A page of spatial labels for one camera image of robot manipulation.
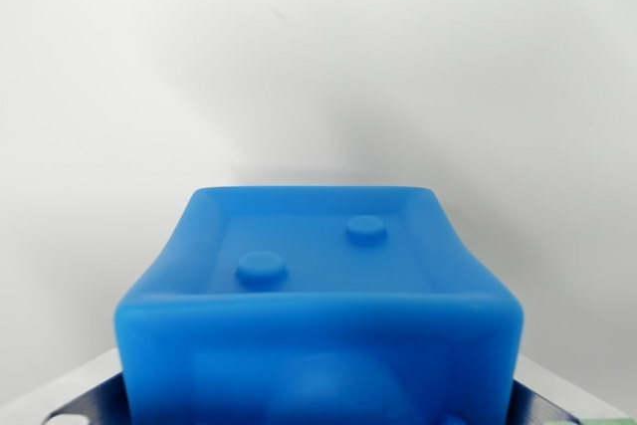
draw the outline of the blue plastic container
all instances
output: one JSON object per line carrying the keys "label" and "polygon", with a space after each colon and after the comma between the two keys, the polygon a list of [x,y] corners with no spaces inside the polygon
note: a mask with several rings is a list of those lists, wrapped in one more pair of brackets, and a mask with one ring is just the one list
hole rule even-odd
{"label": "blue plastic container", "polygon": [[502,425],[522,322],[406,187],[199,190],[115,315],[135,425]]}

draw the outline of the white backdrop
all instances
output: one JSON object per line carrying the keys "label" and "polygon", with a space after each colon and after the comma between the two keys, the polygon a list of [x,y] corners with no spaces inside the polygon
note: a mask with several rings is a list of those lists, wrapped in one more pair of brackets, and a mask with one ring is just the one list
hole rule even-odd
{"label": "white backdrop", "polygon": [[113,346],[191,192],[434,189],[637,415],[637,0],[0,0],[0,403]]}

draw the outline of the round bump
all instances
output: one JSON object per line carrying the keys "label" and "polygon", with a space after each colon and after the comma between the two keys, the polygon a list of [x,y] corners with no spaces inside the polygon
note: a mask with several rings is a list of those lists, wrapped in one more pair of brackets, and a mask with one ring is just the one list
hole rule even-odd
{"label": "round bump", "polygon": [[239,258],[237,279],[246,287],[268,287],[287,274],[283,258],[271,251],[253,251]]}
{"label": "round bump", "polygon": [[377,216],[355,216],[347,223],[349,239],[356,244],[376,244],[386,235],[385,222]]}

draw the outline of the white wall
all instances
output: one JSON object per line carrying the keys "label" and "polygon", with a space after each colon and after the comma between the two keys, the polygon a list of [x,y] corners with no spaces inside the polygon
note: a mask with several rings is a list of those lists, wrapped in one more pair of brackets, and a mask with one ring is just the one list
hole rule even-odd
{"label": "white wall", "polygon": [[0,0],[0,403],[113,346],[190,193],[433,188],[637,415],[637,0]]}

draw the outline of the translucent blue material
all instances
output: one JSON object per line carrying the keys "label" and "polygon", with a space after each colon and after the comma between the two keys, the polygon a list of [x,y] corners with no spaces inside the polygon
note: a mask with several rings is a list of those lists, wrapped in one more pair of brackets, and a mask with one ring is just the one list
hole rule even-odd
{"label": "translucent blue material", "polygon": [[522,322],[406,187],[199,190],[115,315],[135,425],[501,425]]}

